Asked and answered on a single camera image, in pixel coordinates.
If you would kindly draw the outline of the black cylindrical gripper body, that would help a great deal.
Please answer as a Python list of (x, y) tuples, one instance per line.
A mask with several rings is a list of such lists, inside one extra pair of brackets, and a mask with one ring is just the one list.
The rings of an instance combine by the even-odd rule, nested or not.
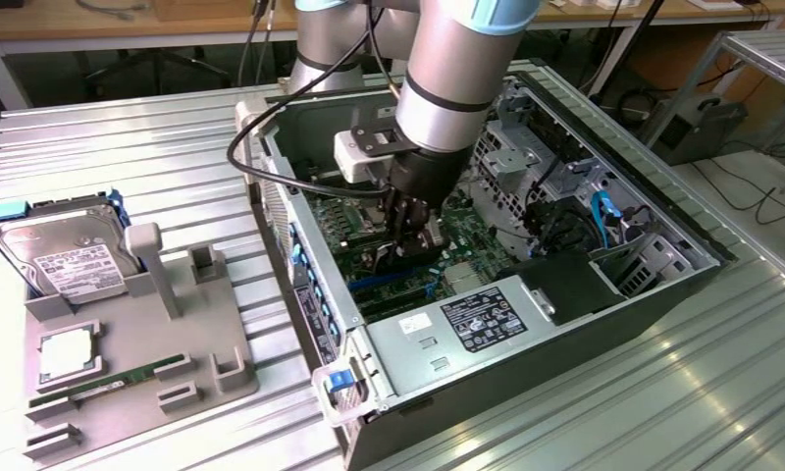
[(395, 154), (389, 171), (393, 193), (422, 201), (431, 209), (438, 208), (457, 185), (470, 157), (470, 146), (453, 152), (417, 148)]

